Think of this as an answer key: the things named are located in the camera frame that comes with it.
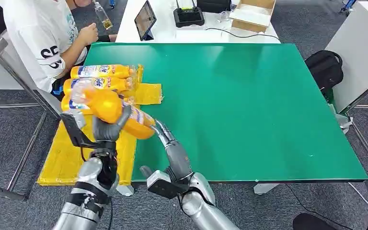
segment plastic bottle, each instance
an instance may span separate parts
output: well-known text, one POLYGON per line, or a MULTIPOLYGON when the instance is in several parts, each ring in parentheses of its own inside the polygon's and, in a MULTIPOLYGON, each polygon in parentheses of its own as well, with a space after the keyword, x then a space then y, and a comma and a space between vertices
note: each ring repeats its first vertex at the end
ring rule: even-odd
POLYGON ((117 77, 125 79, 135 75, 135 66, 123 65, 74 66, 70 72, 71 78, 117 77))
POLYGON ((84 115, 92 114, 91 109, 87 105, 73 102, 70 99, 70 95, 65 95, 63 100, 61 100, 61 109, 63 111, 67 111, 69 109, 79 109, 84 115))
MULTIPOLYGON (((122 108, 129 105, 120 99, 112 90, 99 90, 88 80, 75 83, 71 91, 71 100, 77 104, 87 105, 92 113, 107 123, 115 123, 122 114, 122 108)), ((154 126, 154 119, 147 113, 131 106, 132 112, 123 130, 138 139, 147 139, 154 134, 150 126, 154 126)))
POLYGON ((95 13, 98 16, 99 20, 102 22, 105 30, 109 30, 112 27, 112 22, 111 20, 109 20, 108 15, 106 15, 103 7, 97 1, 95 1, 95 13))
MULTIPOLYGON (((133 89, 133 79, 131 77, 126 79, 119 78, 87 78, 88 81, 91 81, 92 86, 97 89, 110 89, 117 90, 117 92, 122 92, 125 90, 133 89)), ((78 82, 80 79, 67 79, 64 82, 63 90, 64 94, 70 94, 72 87, 78 82)))

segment gray carpet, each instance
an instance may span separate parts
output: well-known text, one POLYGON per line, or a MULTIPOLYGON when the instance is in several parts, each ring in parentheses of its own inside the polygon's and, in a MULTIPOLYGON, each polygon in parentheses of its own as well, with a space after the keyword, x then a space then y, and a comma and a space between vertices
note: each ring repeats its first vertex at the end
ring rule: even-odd
MULTIPOLYGON (((126 5, 126 0, 116 2, 115 10, 107 10, 114 23, 109 34, 117 32, 126 5)), ((345 17, 337 14, 341 5, 335 0, 277 0, 272 23, 280 39, 283 42, 296 43, 302 56, 306 58, 323 49, 344 21, 345 17)), ((96 20, 92 8, 76 9, 73 14, 79 28, 96 20)), ((0 91, 0 103, 29 100, 22 91, 0 91)), ((41 113, 41 108, 0 109, 0 186, 7 185, 11 179, 19 156, 23 153, 41 113)), ((368 110, 355 109, 352 115, 368 140, 368 110)), ((57 126, 57 121, 50 117, 46 119, 15 187, 16 192, 29 194, 29 200, 18 202, 0 197, 0 230, 43 230, 54 225, 71 187, 43 187, 35 184, 35 181, 57 126)), ((368 173, 368 156, 352 130, 348 132, 347 138, 368 173)), ((355 185, 368 198, 364 183, 355 185)), ((290 186, 307 208, 355 230, 366 229, 368 206, 347 184, 290 186)), ((195 229, 192 222, 180 212, 175 199, 170 201, 157 197, 147 192, 143 185, 135 187, 135 194, 131 197, 114 196, 112 229, 195 229)), ((218 206, 241 229, 291 229, 293 218, 305 212, 285 185, 279 185, 262 196, 253 193, 252 184, 213 184, 212 188, 217 196, 218 206)), ((108 221, 109 209, 105 211, 99 229, 106 229, 108 221)))

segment yellow mat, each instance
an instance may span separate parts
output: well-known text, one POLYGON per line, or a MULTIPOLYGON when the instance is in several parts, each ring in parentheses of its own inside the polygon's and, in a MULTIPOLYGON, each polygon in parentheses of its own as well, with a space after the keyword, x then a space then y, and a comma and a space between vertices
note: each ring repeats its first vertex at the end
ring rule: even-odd
MULTIPOLYGON (((162 101, 161 84, 144 84, 138 86, 135 102, 137 104, 160 104, 162 101)), ((85 115, 84 134, 94 141, 92 134, 92 115, 85 115)), ((116 142, 119 185, 129 185, 135 161, 136 138, 122 131, 116 142)), ((92 149, 83 149, 84 157, 89 158, 92 149)), ((46 162, 37 182, 40 185, 74 185, 78 171, 83 163, 80 148, 72 145, 62 121, 46 158, 46 162)))

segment black backpack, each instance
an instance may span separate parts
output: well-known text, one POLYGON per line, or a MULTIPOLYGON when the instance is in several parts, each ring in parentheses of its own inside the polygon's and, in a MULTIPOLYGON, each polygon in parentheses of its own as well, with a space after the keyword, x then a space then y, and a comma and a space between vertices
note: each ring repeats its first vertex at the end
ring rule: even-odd
POLYGON ((323 94, 344 78, 342 58, 335 52, 320 50, 307 58, 305 64, 323 94))

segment hand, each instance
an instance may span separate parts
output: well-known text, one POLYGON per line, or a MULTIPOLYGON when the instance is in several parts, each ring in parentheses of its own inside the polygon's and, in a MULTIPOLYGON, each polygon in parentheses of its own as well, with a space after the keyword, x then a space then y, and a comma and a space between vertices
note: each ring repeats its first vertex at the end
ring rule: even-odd
POLYGON ((119 138, 119 133, 125 126, 132 112, 131 106, 125 106, 122 109, 122 114, 118 120, 109 124, 96 116, 92 116, 92 133, 96 141, 113 141, 115 142, 119 138))
POLYGON ((96 42, 98 40, 98 29, 96 28, 96 24, 92 23, 91 25, 82 28, 77 39, 81 40, 85 46, 96 42))

